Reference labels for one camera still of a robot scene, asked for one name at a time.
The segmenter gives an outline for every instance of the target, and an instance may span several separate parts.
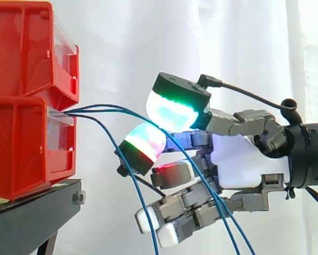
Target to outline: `green light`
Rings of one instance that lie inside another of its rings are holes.
[[[155,162],[166,146],[166,136],[150,123],[142,123],[125,140]]]
[[[170,132],[188,130],[199,115],[192,107],[170,101],[153,91],[147,99],[146,109],[153,122]]]

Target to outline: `red storage drawer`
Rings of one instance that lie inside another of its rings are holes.
[[[79,49],[47,2],[0,2],[0,97],[39,96],[59,111],[79,101]]]
[[[0,198],[15,200],[74,175],[75,147],[75,118],[41,98],[0,98]]]

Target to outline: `white curtain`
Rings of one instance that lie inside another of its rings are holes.
[[[53,0],[55,13],[81,51],[80,105],[113,103],[145,114],[158,72],[196,81],[216,76],[275,102],[294,97],[305,115],[304,70],[296,1]],[[212,107],[278,111],[231,91],[213,89]],[[117,142],[140,122],[101,114]],[[134,213],[141,207],[108,138],[79,120],[78,168],[87,203],[59,232],[55,254],[153,254]],[[163,155],[159,163],[181,157]],[[142,189],[147,203],[158,197]],[[270,195],[270,211],[235,213],[257,254],[311,254],[302,192]],[[249,254],[236,231],[242,254]],[[160,254],[234,254],[221,221]]]

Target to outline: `black table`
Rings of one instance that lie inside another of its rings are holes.
[[[25,199],[0,205],[0,255],[53,254],[57,231],[80,211],[81,180],[65,180]]]

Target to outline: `blue cable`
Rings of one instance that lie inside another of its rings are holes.
[[[112,107],[112,108],[116,108],[116,109],[119,109],[119,110],[115,110],[115,112],[122,112],[122,113],[125,113],[125,114],[130,114],[130,115],[133,115],[135,117],[138,117],[146,122],[149,122],[151,123],[153,126],[155,126],[156,128],[158,128],[159,130],[161,130],[166,136],[168,136],[172,141],[173,143],[181,150],[181,152],[186,156],[186,158],[190,161],[190,163],[192,164],[193,168],[197,171],[197,173],[199,174],[199,177],[201,178],[202,182],[204,183],[204,185],[206,186],[206,188],[208,189],[208,191],[210,192],[210,194],[212,195],[213,199],[214,199],[214,202],[217,206],[217,209],[219,210],[219,214],[222,218],[222,220],[224,221],[224,224],[225,224],[225,227],[228,231],[228,234],[232,240],[232,243],[233,243],[233,246],[237,252],[237,254],[240,254],[239,253],[239,248],[235,242],[235,239],[233,237],[233,234],[228,226],[228,223],[227,223],[227,220],[224,216],[224,213],[221,209],[221,207],[219,206],[219,201],[220,203],[222,204],[222,206],[225,208],[226,210],[226,213],[229,215],[229,217],[232,219],[232,221],[234,222],[235,226],[238,228],[241,236],[243,237],[243,239],[245,240],[245,243],[247,244],[250,252],[252,253],[252,255],[255,255],[255,252],[254,252],[254,249],[252,247],[252,245],[250,244],[247,236],[245,235],[243,229],[240,227],[239,223],[237,222],[237,220],[234,218],[234,216],[232,215],[232,213],[229,211],[226,203],[224,202],[224,200],[217,194],[215,193],[211,186],[208,184],[208,182],[206,181],[206,179],[204,178],[203,174],[201,173],[201,171],[199,170],[199,168],[197,167],[197,165],[195,164],[195,162],[190,158],[190,156],[188,155],[188,153],[181,147],[181,145],[175,140],[174,137],[172,137],[166,130],[160,128],[159,125],[157,125],[156,123],[154,123],[153,121],[141,116],[140,114],[130,110],[130,109],[127,109],[125,107],[122,107],[122,106],[118,106],[118,105],[113,105],[113,104],[96,104],[96,105],[89,105],[89,106],[85,106],[85,107],[81,107],[81,108],[77,108],[77,109],[73,109],[73,110],[69,110],[65,113],[71,113],[71,112],[84,112],[84,113],[97,113],[97,112],[111,112],[111,110],[87,110],[89,108],[97,108],[97,107]]]
[[[115,110],[106,110],[105,112],[115,112]],[[125,158],[124,154],[122,153],[122,151],[120,150],[119,146],[115,142],[113,136],[111,135],[109,130],[106,128],[106,126],[104,126],[98,119],[96,119],[94,117],[86,116],[86,115],[80,115],[80,114],[68,114],[68,115],[74,116],[74,117],[81,117],[81,118],[87,118],[87,119],[93,120],[97,124],[99,124],[100,127],[103,128],[105,130],[105,132],[107,133],[109,139],[111,140],[112,144],[114,145],[114,147],[117,150],[118,154],[120,155],[121,159],[125,163],[126,168],[127,168],[128,172],[129,172],[129,174],[130,174],[130,176],[131,176],[131,178],[132,178],[132,180],[134,182],[136,191],[137,191],[137,193],[139,195],[139,198],[140,198],[140,201],[141,201],[142,208],[143,208],[143,210],[144,210],[144,212],[145,212],[145,214],[147,216],[148,222],[149,222],[150,231],[151,231],[151,234],[152,234],[152,239],[153,239],[153,244],[154,244],[155,255],[159,255],[159,248],[158,248],[158,242],[157,242],[157,239],[156,239],[156,236],[155,236],[155,230],[154,230],[153,223],[152,223],[152,220],[150,218],[146,203],[144,201],[141,189],[139,187],[139,184],[136,181],[136,178],[135,178],[135,175],[134,175],[134,173],[133,173],[133,171],[131,169],[131,166],[129,165],[129,163],[128,163],[127,159]]]

